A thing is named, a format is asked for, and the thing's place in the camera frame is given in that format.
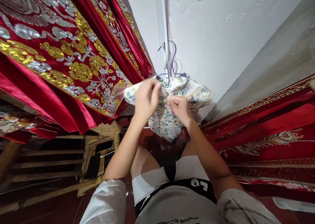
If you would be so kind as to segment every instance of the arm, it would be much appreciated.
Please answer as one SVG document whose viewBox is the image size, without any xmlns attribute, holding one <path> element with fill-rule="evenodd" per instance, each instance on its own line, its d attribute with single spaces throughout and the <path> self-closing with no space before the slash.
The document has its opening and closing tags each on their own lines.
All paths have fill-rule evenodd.
<svg viewBox="0 0 315 224">
<path fill-rule="evenodd" d="M 173 96 L 169 99 L 169 104 L 173 113 L 187 128 L 200 163 L 206 171 L 216 194 L 220 196 L 223 191 L 231 188 L 244 191 L 240 183 L 231 174 L 227 164 L 194 121 L 189 110 L 188 100 L 184 97 Z"/>
<path fill-rule="evenodd" d="M 104 174 L 104 179 L 121 179 L 131 169 L 135 158 L 140 133 L 156 111 L 161 85 L 158 80 L 145 80 L 136 92 L 136 109 L 128 130 L 115 154 L 111 158 Z"/>
</svg>

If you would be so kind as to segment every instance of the red velvet fabric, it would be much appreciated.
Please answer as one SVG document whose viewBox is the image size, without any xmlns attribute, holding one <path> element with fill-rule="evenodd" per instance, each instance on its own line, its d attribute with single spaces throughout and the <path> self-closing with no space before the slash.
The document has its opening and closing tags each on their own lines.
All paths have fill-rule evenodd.
<svg viewBox="0 0 315 224">
<path fill-rule="evenodd" d="M 128 14 L 128 22 L 117 0 L 72 1 L 77 4 L 83 17 L 130 82 L 139 83 L 143 80 L 142 76 L 146 79 L 152 74 L 152 66 L 135 32 L 139 34 L 130 26 L 130 22 L 133 23 L 131 16 Z"/>
<path fill-rule="evenodd" d="M 315 192 L 315 92 L 309 87 L 314 78 L 202 127 L 245 187 Z"/>
<path fill-rule="evenodd" d="M 113 37 L 111 31 L 104 23 L 100 14 L 96 11 L 93 3 L 90 0 L 72 0 L 75 2 L 83 15 L 88 21 L 92 30 L 95 32 L 99 40 L 109 51 L 112 58 L 118 63 L 123 73 L 128 76 L 131 83 L 136 84 L 143 81 L 143 78 L 138 71 L 133 67 L 132 63 L 126 57 L 123 49 Z"/>
<path fill-rule="evenodd" d="M 138 68 L 147 76 L 151 66 L 104 5 L 107 16 L 91 0 L 3 1 L 0 88 L 68 132 L 111 123 L 124 89 L 143 80 Z"/>
<path fill-rule="evenodd" d="M 121 6 L 119 5 L 119 3 L 121 3 L 121 5 L 124 5 L 124 7 L 126 7 L 125 3 L 123 0 L 107 0 L 109 6 L 112 9 L 112 12 L 114 13 L 114 16 L 116 17 L 116 20 L 120 26 L 120 29 L 122 31 L 122 33 L 124 34 L 131 50 L 132 53 L 134 54 L 138 65 L 139 65 L 139 69 L 141 70 L 143 77 L 144 78 L 148 78 L 150 75 L 152 75 L 152 66 L 148 60 L 148 58 L 145 56 L 144 53 L 144 49 L 143 47 L 140 45 L 138 37 L 136 36 L 135 32 L 133 31 L 133 29 L 130 27 L 130 23 L 127 20 L 124 12 L 122 11 Z"/>
<path fill-rule="evenodd" d="M 68 132 L 86 132 L 106 121 L 98 112 L 65 94 L 18 63 L 13 64 L 0 54 L 1 89 Z"/>
</svg>

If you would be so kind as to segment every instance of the wall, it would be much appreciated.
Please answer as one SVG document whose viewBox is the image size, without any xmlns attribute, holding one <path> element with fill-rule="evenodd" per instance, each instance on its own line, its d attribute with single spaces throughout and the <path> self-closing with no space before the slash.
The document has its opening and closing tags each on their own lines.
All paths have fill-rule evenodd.
<svg viewBox="0 0 315 224">
<path fill-rule="evenodd" d="M 170 0 L 170 36 L 177 45 L 177 71 L 207 86 L 217 103 L 300 1 Z M 159 74 L 156 0 L 128 2 Z M 200 118 L 210 109 L 204 109 Z"/>
<path fill-rule="evenodd" d="M 206 117 L 220 119 L 315 72 L 315 0 L 302 0 Z"/>
</svg>

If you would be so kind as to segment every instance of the embroidered flower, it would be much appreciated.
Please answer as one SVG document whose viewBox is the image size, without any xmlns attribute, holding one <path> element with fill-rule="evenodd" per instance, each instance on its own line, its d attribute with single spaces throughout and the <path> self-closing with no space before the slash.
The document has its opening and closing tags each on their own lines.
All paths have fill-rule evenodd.
<svg viewBox="0 0 315 224">
<path fill-rule="evenodd" d="M 108 66 L 108 64 L 100 56 L 93 56 L 90 58 L 90 66 L 93 74 L 98 76 L 100 66 Z"/>
<path fill-rule="evenodd" d="M 89 82 L 89 79 L 92 79 L 93 73 L 84 63 L 75 62 L 69 67 L 69 69 L 69 75 L 75 80 Z"/>
</svg>

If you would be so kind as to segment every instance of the wooden slat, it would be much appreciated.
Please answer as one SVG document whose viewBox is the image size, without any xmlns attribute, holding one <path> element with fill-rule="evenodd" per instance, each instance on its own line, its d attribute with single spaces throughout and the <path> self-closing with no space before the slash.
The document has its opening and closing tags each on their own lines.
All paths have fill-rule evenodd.
<svg viewBox="0 0 315 224">
<path fill-rule="evenodd" d="M 93 146 L 96 146 L 98 144 L 102 144 L 102 143 L 105 143 L 105 142 L 111 141 L 111 140 L 114 140 L 114 135 L 106 137 L 104 139 L 101 139 L 101 140 L 99 140 L 99 141 L 97 141 L 95 143 L 89 144 L 89 147 L 92 148 Z"/>
<path fill-rule="evenodd" d="M 51 155 L 51 154 L 74 154 L 84 153 L 84 150 L 38 150 L 21 152 L 20 156 L 37 156 L 37 155 Z"/>
<path fill-rule="evenodd" d="M 11 168 L 15 159 L 19 156 L 23 144 L 10 141 L 9 145 L 0 154 L 0 185 L 5 180 L 8 170 Z"/>
<path fill-rule="evenodd" d="M 35 139 L 44 139 L 43 137 L 32 136 Z M 55 139 L 99 139 L 99 135 L 60 135 L 56 136 Z"/>
<path fill-rule="evenodd" d="M 120 144 L 119 134 L 114 135 L 114 149 L 115 151 L 118 149 Z"/>
<path fill-rule="evenodd" d="M 47 194 L 42 194 L 42 195 L 39 195 L 39 196 L 36 196 L 36 197 L 33 197 L 33 198 L 29 198 L 29 199 L 27 199 L 25 201 L 24 200 L 23 201 L 17 201 L 17 202 L 14 202 L 14 203 L 11 203 L 11 204 L 8 204 L 8 205 L 0 207 L 0 215 L 8 213 L 8 212 L 12 212 L 12 211 L 24 208 L 24 207 L 31 206 L 33 204 L 42 202 L 44 200 L 47 200 L 47 199 L 50 199 L 50 198 L 53 198 L 53 197 L 57 197 L 59 195 L 62 195 L 62 194 L 65 194 L 65 193 L 77 190 L 77 189 L 79 189 L 81 187 L 86 187 L 86 186 L 90 186 L 90 187 L 93 186 L 93 187 L 95 187 L 95 186 L 98 186 L 101 182 L 102 182 L 101 178 L 96 178 L 96 179 L 89 180 L 89 181 L 86 181 L 86 182 L 82 182 L 82 183 L 78 183 L 78 184 L 75 184 L 75 185 L 71 185 L 71 186 L 68 186 L 66 188 L 63 188 L 63 189 L 60 189 L 60 190 L 56 190 L 56 191 L 53 191 L 53 192 L 50 192 L 50 193 L 47 193 Z"/>
<path fill-rule="evenodd" d="M 80 176 L 80 175 L 81 175 L 81 171 L 23 174 L 23 175 L 14 175 L 10 177 L 9 181 L 21 182 L 21 181 L 43 180 L 43 179 L 59 178 L 59 177 L 66 177 L 66 176 Z"/>
<path fill-rule="evenodd" d="M 19 168 L 31 168 L 31 167 L 58 166 L 58 165 L 66 165 L 66 164 L 77 164 L 77 163 L 83 163 L 83 162 L 84 162 L 84 159 L 17 163 L 17 164 L 14 164 L 12 168 L 19 169 Z"/>
</svg>

